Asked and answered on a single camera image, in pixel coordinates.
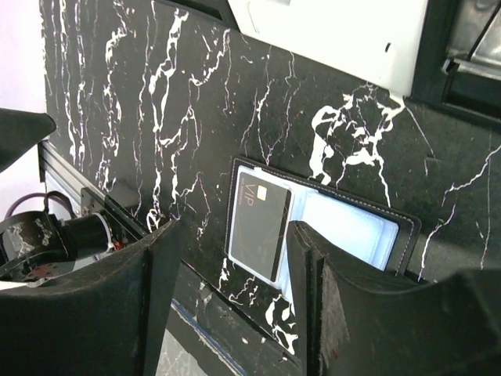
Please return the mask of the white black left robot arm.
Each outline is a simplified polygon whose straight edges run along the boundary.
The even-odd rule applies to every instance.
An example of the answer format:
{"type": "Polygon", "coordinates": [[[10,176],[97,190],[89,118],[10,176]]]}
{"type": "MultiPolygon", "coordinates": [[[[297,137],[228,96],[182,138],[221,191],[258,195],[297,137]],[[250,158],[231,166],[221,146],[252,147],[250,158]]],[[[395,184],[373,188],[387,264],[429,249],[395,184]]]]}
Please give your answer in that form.
{"type": "MultiPolygon", "coordinates": [[[[47,114],[1,109],[1,170],[56,130],[47,114]]],[[[75,262],[114,248],[112,229],[99,213],[77,217],[70,199],[58,191],[40,195],[41,211],[1,221],[1,280],[31,282],[42,278],[49,264],[75,262]]]]}

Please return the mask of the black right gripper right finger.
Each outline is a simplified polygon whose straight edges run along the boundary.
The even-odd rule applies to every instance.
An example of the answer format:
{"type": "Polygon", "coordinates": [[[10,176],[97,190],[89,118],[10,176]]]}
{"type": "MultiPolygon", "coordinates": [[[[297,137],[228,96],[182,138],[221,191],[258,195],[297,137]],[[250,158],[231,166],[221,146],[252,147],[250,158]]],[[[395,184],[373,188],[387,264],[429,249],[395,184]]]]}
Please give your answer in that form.
{"type": "Polygon", "coordinates": [[[289,225],[287,254],[303,374],[499,374],[497,269],[417,284],[299,221],[289,225]]]}

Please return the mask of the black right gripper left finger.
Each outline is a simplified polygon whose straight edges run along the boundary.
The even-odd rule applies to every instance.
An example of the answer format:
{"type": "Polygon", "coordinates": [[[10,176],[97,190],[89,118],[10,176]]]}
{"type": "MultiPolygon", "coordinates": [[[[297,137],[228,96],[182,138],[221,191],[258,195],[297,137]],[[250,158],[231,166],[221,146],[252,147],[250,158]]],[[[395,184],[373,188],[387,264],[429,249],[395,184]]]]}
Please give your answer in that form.
{"type": "Polygon", "coordinates": [[[155,374],[181,250],[169,222],[77,271],[2,291],[2,374],[155,374]]]}

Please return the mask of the black leather card holder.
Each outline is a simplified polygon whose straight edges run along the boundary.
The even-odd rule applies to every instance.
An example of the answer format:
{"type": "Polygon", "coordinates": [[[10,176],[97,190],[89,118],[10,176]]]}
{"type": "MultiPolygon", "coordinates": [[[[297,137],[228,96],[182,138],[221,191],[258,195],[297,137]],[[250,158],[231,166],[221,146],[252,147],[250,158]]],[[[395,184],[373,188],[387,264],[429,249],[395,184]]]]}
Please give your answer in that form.
{"type": "Polygon", "coordinates": [[[421,221],[417,217],[242,157],[232,161],[225,235],[228,257],[232,199],[240,166],[260,169],[286,183],[294,193],[284,235],[280,285],[274,288],[282,287],[286,281],[285,268],[289,264],[286,235],[292,221],[307,223],[330,243],[377,269],[405,272],[420,234],[421,221]]]}

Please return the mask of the black VIP card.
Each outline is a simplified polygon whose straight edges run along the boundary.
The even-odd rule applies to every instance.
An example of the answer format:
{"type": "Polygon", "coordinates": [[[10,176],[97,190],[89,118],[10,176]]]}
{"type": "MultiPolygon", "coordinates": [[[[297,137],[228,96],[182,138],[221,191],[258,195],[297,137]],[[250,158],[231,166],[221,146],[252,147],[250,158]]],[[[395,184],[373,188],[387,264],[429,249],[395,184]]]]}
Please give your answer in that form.
{"type": "Polygon", "coordinates": [[[260,169],[240,166],[232,199],[228,254],[267,284],[280,285],[284,235],[294,193],[260,169]]]}

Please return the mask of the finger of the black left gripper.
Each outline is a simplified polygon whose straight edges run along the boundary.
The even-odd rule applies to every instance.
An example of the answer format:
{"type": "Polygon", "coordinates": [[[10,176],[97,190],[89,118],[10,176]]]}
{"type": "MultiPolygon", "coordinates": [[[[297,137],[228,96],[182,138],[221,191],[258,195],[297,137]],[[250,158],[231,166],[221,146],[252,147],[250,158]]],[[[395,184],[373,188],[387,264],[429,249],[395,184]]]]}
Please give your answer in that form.
{"type": "Polygon", "coordinates": [[[49,115],[21,110],[2,108],[0,123],[1,172],[56,130],[49,115]]]}

